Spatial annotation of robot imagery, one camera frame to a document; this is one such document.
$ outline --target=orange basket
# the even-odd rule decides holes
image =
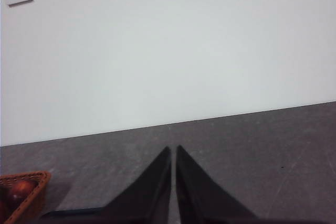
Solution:
[[[0,185],[11,188],[12,185],[23,179],[31,179],[38,184],[28,197],[15,209],[4,224],[21,224],[36,218],[45,205],[47,184],[51,174],[47,171],[19,173],[0,176]]]

